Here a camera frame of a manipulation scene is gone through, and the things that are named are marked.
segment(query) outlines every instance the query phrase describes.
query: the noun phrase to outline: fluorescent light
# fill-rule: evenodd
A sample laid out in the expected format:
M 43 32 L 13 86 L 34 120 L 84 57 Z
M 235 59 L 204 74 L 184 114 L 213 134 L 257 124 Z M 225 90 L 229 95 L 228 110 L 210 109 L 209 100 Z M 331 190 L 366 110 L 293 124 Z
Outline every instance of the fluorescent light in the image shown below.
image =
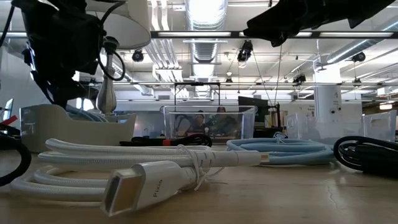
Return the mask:
M 312 32 L 299 32 L 296 37 L 309 37 L 312 35 Z
M 159 37 L 229 37 L 231 32 L 159 32 Z
M 220 83 L 221 85 L 256 85 L 256 83 Z
M 227 44 L 228 40 L 182 40 L 184 44 Z
M 268 3 L 246 3 L 242 4 L 240 2 L 231 2 L 228 3 L 228 7 L 268 7 Z
M 393 32 L 322 32 L 320 37 L 390 37 Z
M 131 82 L 114 82 L 113 85 L 131 85 Z
M 26 38 L 27 34 L 26 32 L 7 32 L 7 38 Z
M 379 108 L 380 108 L 380 110 L 390 110 L 390 109 L 392 109 L 392 105 L 391 104 L 385 104 L 385 105 L 380 104 Z

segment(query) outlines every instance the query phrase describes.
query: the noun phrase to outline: clear plastic bin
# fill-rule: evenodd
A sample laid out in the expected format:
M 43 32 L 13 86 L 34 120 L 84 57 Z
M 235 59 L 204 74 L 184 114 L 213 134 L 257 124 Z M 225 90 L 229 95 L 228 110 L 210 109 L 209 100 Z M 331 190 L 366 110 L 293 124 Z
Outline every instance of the clear plastic bin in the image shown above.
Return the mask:
M 165 135 L 177 139 L 202 133 L 213 142 L 252 138 L 256 110 L 255 106 L 164 106 Z
M 302 113 L 286 116 L 287 135 L 292 139 L 309 139 L 325 144 L 345 136 L 365 136 L 395 141 L 396 111 L 364 116 L 360 123 L 320 123 Z
M 397 111 L 365 115 L 364 136 L 395 142 Z

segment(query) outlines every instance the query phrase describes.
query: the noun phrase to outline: metal rod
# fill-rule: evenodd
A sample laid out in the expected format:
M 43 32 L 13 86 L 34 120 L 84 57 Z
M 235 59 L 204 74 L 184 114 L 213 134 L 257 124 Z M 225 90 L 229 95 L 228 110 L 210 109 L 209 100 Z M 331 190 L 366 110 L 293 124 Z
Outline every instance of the metal rod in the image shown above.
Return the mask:
M 114 85 L 191 85 L 191 86 L 200 86 L 200 85 L 223 85 L 223 86 L 233 86 L 233 85 L 259 85 L 263 86 L 263 83 L 219 83 L 219 82 L 114 82 Z M 398 86 L 398 83 L 276 83 L 276 82 L 266 82 L 265 86 Z

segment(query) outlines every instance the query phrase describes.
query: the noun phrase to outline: black cord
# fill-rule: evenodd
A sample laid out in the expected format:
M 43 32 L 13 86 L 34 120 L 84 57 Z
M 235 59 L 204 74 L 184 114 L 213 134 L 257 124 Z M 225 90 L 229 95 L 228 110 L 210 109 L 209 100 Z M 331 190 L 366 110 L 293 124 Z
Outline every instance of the black cord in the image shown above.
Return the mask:
M 7 17 L 7 21 L 6 21 L 6 25 L 4 26 L 4 30 L 2 32 L 2 36 L 0 38 L 0 47 L 2 47 L 4 40 L 6 39 L 7 36 L 7 32 L 8 32 L 8 28 L 10 28 L 10 24 L 11 24 L 11 19 L 12 19 L 12 15 L 14 14 L 14 6 L 11 6 L 10 11 L 8 12 L 8 17 Z
M 343 137 L 333 146 L 344 166 L 375 174 L 398 175 L 398 144 L 361 136 Z
M 124 62 L 123 62 L 122 57 L 121 57 L 116 51 L 114 51 L 113 49 L 107 49 L 107 48 L 105 48 L 105 49 L 106 49 L 107 51 L 112 52 L 112 54 L 116 55 L 117 58 L 121 61 L 121 64 L 122 64 L 122 74 L 121 74 L 121 76 L 120 76 L 119 78 L 114 78 L 111 74 L 109 74 L 108 71 L 107 71 L 107 69 L 105 68 L 104 64 L 102 64 L 101 56 L 98 56 L 98 64 L 99 64 L 99 66 L 101 67 L 102 71 L 104 71 L 104 74 L 105 74 L 108 78 L 110 78 L 111 80 L 113 80 L 113 81 L 121 81 L 121 80 L 123 80 L 123 78 L 126 76 L 126 66 L 125 66 L 125 64 L 124 64 Z
M 101 24 L 102 28 L 104 27 L 105 20 L 108 18 L 108 16 L 109 16 L 115 9 L 117 9 L 118 7 L 124 5 L 125 3 L 126 3 L 125 1 L 119 1 L 118 3 L 114 4 L 113 6 L 111 6 L 111 7 L 104 13 L 104 16 L 101 18 L 101 20 L 100 20 L 100 22 L 99 22 L 99 23 Z M 113 75 L 110 75 L 110 74 L 108 73 L 108 71 L 106 70 L 105 66 L 103 65 L 103 63 L 102 63 L 102 61 L 101 61 L 101 48 L 102 48 L 102 47 L 105 48 L 105 46 L 100 46 L 100 47 L 99 47 L 99 49 L 98 49 L 98 58 L 97 58 L 98 64 L 99 64 L 99 66 L 101 67 L 102 71 L 104 71 L 104 74 L 105 74 L 108 78 L 110 78 L 111 80 L 113 80 L 113 81 L 121 81 L 121 80 L 123 80 L 123 78 L 126 76 L 126 66 L 125 66 L 125 64 L 124 64 L 124 62 L 123 62 L 122 57 L 121 57 L 115 50 L 109 49 L 109 48 L 105 48 L 105 50 L 110 51 L 110 52 L 112 52 L 112 54 L 116 55 L 117 58 L 120 60 L 120 62 L 121 62 L 121 64 L 122 64 L 122 74 L 121 74 L 121 76 L 120 76 L 119 78 L 114 78 Z
M 119 1 L 118 3 L 114 4 L 113 6 L 111 6 L 102 16 L 100 24 L 104 25 L 105 20 L 108 18 L 108 16 L 118 7 L 124 5 L 126 2 L 125 1 Z
M 131 142 L 121 141 L 121 146 L 209 146 L 213 144 L 211 138 L 205 134 L 192 134 L 188 137 L 166 140 L 166 139 L 148 139 L 144 137 L 134 137 Z
M 12 145 L 13 148 L 21 155 L 21 162 L 19 166 L 11 173 L 5 175 L 4 177 L 0 177 L 0 187 L 2 187 L 11 183 L 15 178 L 20 177 L 28 170 L 30 162 L 32 161 L 32 156 L 24 144 L 13 138 L 0 136 L 0 144 Z

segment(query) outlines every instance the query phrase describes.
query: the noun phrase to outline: wooden table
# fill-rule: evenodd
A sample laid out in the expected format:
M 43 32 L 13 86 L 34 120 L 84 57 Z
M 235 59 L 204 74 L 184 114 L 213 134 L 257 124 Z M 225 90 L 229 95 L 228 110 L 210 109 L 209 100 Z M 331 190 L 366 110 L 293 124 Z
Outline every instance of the wooden table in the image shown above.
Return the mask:
M 19 162 L 0 151 L 0 175 Z M 41 165 L 35 158 L 30 168 Z M 41 205 L 0 188 L 0 223 L 398 223 L 398 180 L 338 164 L 318 167 L 230 167 L 216 179 L 136 214 L 108 218 L 98 207 Z

